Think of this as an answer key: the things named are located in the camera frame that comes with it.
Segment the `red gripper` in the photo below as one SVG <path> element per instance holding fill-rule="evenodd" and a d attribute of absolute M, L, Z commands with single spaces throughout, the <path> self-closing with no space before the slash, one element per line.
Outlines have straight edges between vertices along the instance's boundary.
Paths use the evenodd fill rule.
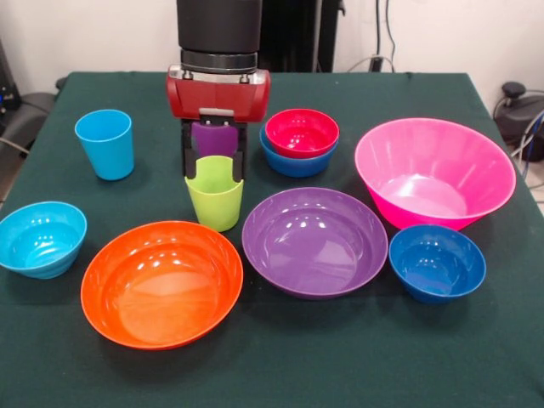
<path fill-rule="evenodd" d="M 167 98 L 173 115 L 179 119 L 199 121 L 204 116 L 234 119 L 237 146 L 232 156 L 232 178 L 242 181 L 246 175 L 247 123 L 264 119 L 271 85 L 266 70 L 249 74 L 210 74 L 189 71 L 171 65 L 167 72 Z M 196 176 L 197 154 L 192 143 L 193 121 L 181 122 L 184 176 Z"/>

